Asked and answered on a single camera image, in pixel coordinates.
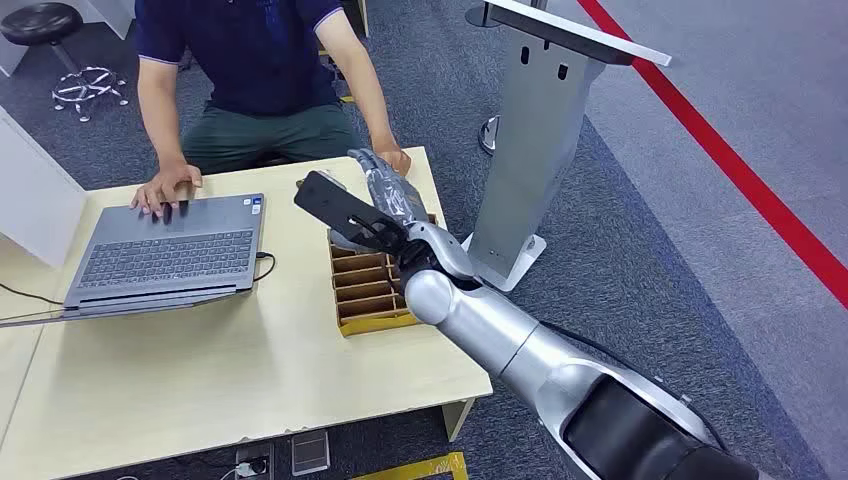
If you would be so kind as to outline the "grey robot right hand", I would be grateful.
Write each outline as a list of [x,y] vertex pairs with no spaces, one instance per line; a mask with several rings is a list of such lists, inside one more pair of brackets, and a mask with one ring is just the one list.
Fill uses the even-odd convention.
[[428,222],[419,191],[387,161],[369,149],[351,149],[348,155],[362,168],[373,205],[403,225]]

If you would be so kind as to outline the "person's left hand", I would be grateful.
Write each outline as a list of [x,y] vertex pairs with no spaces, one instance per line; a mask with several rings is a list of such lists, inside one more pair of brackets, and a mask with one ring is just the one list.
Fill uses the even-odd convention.
[[394,171],[406,176],[412,160],[395,140],[379,141],[373,144],[375,154],[383,159]]

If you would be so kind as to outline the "person's right hand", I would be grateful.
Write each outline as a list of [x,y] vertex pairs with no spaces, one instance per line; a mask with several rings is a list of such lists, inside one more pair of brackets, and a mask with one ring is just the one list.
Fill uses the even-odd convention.
[[159,171],[134,194],[131,209],[140,209],[143,214],[163,218],[165,207],[176,208],[179,200],[176,189],[181,184],[194,188],[202,186],[200,170],[185,160],[161,162]]

